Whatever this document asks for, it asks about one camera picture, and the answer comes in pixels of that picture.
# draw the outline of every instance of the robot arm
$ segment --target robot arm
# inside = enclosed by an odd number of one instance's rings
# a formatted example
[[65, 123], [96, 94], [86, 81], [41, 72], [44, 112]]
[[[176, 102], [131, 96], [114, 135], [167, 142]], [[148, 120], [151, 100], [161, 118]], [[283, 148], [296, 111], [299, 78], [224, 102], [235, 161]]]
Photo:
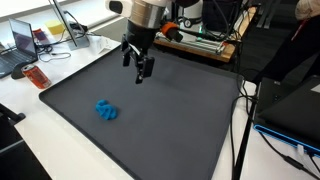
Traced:
[[[106, 0], [106, 8], [128, 18], [127, 30], [122, 37], [121, 50], [124, 53], [123, 66], [129, 66], [133, 59], [137, 68], [136, 83], [152, 74], [154, 58], [148, 57], [167, 2], [170, 0]], [[199, 0], [171, 0], [181, 7], [189, 7]]]

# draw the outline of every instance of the keyboard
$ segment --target keyboard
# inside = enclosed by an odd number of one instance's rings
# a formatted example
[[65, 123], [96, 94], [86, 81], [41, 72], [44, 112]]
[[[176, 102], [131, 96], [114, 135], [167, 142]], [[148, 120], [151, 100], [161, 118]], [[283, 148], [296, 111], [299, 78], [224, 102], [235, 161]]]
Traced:
[[34, 60], [35, 58], [33, 56], [13, 50], [0, 56], [0, 65], [2, 64], [13, 69], [17, 64], [33, 62]]

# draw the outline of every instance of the blue toy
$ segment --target blue toy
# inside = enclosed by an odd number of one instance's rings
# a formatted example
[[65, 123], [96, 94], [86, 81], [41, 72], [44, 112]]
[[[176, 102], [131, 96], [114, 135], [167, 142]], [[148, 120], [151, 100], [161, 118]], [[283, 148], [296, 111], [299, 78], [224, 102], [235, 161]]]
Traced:
[[100, 116], [105, 120], [111, 120], [117, 117], [117, 109], [108, 104], [106, 100], [98, 101], [96, 104], [96, 111], [99, 112]]

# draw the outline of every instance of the laptop screen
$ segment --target laptop screen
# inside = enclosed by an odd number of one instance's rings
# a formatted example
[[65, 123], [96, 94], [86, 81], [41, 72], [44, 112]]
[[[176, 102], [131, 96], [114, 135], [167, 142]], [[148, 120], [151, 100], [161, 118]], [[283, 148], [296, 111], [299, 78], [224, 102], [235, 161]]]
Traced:
[[9, 22], [17, 49], [36, 57], [31, 25], [15, 19], [9, 19]]

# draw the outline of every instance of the paper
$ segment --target paper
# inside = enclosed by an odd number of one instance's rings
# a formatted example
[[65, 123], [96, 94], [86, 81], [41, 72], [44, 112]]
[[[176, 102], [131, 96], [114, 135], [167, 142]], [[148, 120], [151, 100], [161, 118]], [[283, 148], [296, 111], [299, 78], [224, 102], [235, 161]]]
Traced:
[[90, 47], [95, 54], [100, 54], [103, 50], [110, 50], [112, 48], [112, 41], [110, 38], [104, 36], [90, 36]]
[[317, 92], [317, 93], [320, 93], [320, 84], [317, 85], [316, 87], [312, 88], [311, 91], [314, 91], [314, 92]]

